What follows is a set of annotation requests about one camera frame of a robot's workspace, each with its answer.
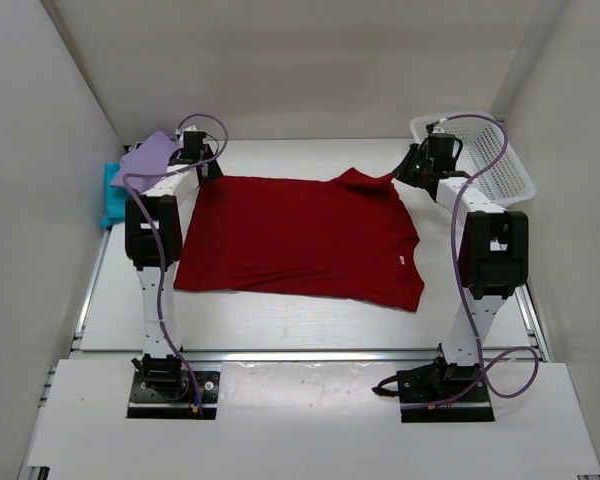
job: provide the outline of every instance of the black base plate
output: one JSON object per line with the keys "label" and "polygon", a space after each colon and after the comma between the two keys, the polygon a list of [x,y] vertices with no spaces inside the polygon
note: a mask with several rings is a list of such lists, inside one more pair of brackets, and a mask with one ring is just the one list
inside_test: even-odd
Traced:
{"label": "black base plate", "polygon": [[464,390],[472,379],[450,379],[450,374],[454,370],[457,369],[436,360],[430,365],[397,372],[402,423],[493,422],[495,420],[489,391],[483,382],[478,383],[451,405],[433,409],[404,409],[409,405],[444,400]]}
{"label": "black base plate", "polygon": [[[202,412],[192,409],[192,392],[190,388],[180,395],[160,394],[158,391],[146,387],[142,373],[136,371],[133,375],[127,418],[157,418],[157,419],[189,419],[189,420],[215,420],[217,413],[218,394],[220,391],[220,372],[195,371],[194,375],[202,390]],[[187,384],[187,372],[180,371],[182,385]]]}

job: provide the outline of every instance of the white table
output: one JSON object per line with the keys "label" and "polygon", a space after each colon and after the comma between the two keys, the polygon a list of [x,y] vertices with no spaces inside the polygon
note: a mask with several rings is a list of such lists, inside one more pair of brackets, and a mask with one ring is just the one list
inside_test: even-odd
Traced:
{"label": "white table", "polygon": [[[493,369],[512,391],[529,363]],[[535,385],[493,399],[496,421],[401,424],[396,399],[370,387],[391,363],[222,367],[215,421],[126,419],[128,361],[60,362],[29,466],[49,480],[498,479],[600,474],[569,373],[542,364]]]}
{"label": "white table", "polygon": [[[329,180],[350,167],[380,176],[402,160],[404,140],[231,142],[226,175]],[[449,247],[450,214],[423,190],[394,182],[420,236],[415,260],[425,281],[416,314],[365,302],[250,292],[176,292],[176,318],[188,350],[431,349],[449,331],[459,296]],[[186,232],[197,191],[181,206]],[[93,294],[81,349],[138,351],[144,345],[141,291],[113,227]],[[529,345],[520,309],[509,299],[486,347]]]}

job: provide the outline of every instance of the red t-shirt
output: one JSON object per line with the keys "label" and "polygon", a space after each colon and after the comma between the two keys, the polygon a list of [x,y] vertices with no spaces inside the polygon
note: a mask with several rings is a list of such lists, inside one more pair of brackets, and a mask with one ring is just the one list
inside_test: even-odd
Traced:
{"label": "red t-shirt", "polygon": [[175,288],[321,295],[416,311],[418,234],[391,184],[223,176],[200,189]]}

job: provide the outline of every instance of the cloth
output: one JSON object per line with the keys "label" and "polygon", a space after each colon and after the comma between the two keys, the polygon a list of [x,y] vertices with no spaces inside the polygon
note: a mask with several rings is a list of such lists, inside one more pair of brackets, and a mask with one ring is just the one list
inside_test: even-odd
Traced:
{"label": "cloth", "polygon": [[[111,185],[124,187],[122,176],[127,173],[165,173],[169,166],[169,158],[178,148],[178,142],[158,130],[137,149],[130,151],[120,159],[120,171]],[[144,193],[159,181],[160,178],[130,178],[129,184],[134,190]]]}
{"label": "cloth", "polygon": [[124,202],[127,200],[127,191],[111,185],[111,180],[119,170],[119,163],[104,165],[104,217],[100,221],[102,228],[124,222]]}
{"label": "cloth", "polygon": [[174,286],[366,300],[416,311],[416,229],[391,184],[219,178],[200,189]]}

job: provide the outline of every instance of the plastic basket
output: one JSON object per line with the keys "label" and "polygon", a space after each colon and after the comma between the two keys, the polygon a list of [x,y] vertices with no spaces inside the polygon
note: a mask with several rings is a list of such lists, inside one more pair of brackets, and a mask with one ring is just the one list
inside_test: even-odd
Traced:
{"label": "plastic basket", "polygon": [[[462,113],[477,113],[493,118],[485,112],[441,113],[439,115],[416,117],[410,124],[413,137],[417,142],[421,142],[427,136],[427,124]],[[502,148],[502,132],[498,127],[485,120],[460,118],[444,122],[440,127],[445,132],[451,133],[463,141],[464,149],[460,154],[456,168],[464,170],[470,175],[491,162]],[[474,182],[474,186],[493,203],[503,207],[522,200],[529,200],[536,194],[536,187],[513,150],[511,142],[509,142],[507,152],[502,160],[479,177]]]}

